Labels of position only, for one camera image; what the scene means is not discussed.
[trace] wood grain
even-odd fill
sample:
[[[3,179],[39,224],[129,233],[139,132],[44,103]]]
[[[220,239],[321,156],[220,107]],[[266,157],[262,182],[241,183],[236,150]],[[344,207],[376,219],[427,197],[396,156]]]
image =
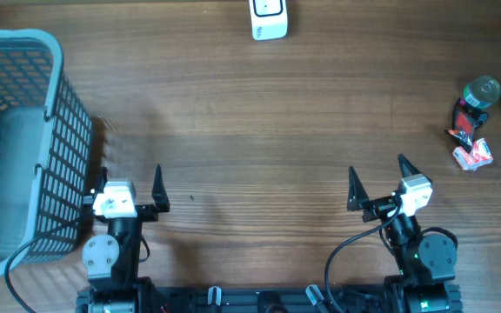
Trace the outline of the wood grain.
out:
[[[179,3],[206,2],[204,0],[0,0],[0,5],[55,5],[55,4],[98,4],[98,3]]]
[[[245,1],[0,7],[0,28],[59,39],[101,125],[101,163],[132,178],[139,201],[162,164],[171,213],[144,225],[152,255],[141,276],[321,283],[332,249],[375,226],[345,210],[347,167],[384,196],[405,153],[436,182],[419,222],[459,237],[465,311],[501,312],[501,103],[477,132],[493,164],[462,171],[443,132],[470,80],[501,83],[501,2],[291,1],[289,12],[289,36],[266,43],[253,41]],[[337,257],[332,280],[396,272],[372,236]],[[42,312],[70,311],[87,285],[80,250],[12,280]],[[20,311],[3,279],[0,311]]]

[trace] basket mesh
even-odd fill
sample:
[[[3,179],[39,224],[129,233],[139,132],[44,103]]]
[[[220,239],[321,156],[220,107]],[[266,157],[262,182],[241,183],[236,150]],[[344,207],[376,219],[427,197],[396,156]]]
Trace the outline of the basket mesh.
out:
[[[40,107],[42,110],[48,96],[52,65],[52,55],[40,43],[28,46],[9,40],[9,47],[0,44],[0,115],[6,110],[22,107]],[[92,121],[63,73],[58,86],[53,118],[44,121],[53,123],[50,142],[39,145],[49,147],[49,150],[47,163],[40,164],[42,187],[33,190],[38,192],[40,199],[35,236],[81,214]],[[2,230],[7,233],[0,238],[0,261],[16,250],[23,240],[26,221],[22,218],[26,218],[26,214],[17,219],[20,226]],[[23,262],[44,262],[66,255],[74,248],[77,232],[78,226],[75,225],[37,242]]]

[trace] gray plastic basket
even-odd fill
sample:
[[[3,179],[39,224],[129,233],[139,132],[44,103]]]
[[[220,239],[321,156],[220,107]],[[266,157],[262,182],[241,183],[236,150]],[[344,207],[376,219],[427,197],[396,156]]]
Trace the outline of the gray plastic basket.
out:
[[[0,30],[0,276],[20,245],[80,217],[91,140],[59,42],[41,30]],[[77,232],[35,243],[13,267],[63,257]]]

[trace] white device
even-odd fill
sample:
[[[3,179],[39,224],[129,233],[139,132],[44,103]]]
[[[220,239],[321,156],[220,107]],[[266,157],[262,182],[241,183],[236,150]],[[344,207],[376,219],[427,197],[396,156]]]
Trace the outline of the white device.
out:
[[[287,35],[285,0],[249,0],[252,36],[269,40]]]
[[[135,185],[128,180],[110,180],[104,192],[96,195],[92,209],[96,216],[105,218],[137,217]]]
[[[405,190],[401,195],[401,212],[406,216],[414,216],[431,199],[432,183],[423,174],[403,178],[399,187]]]

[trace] bottle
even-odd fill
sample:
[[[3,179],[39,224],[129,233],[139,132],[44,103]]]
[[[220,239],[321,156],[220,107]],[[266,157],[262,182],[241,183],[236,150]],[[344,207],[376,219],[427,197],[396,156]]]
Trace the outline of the bottle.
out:
[[[463,90],[465,101],[478,109],[486,109],[496,103],[501,96],[501,89],[496,79],[488,76],[479,77]]]

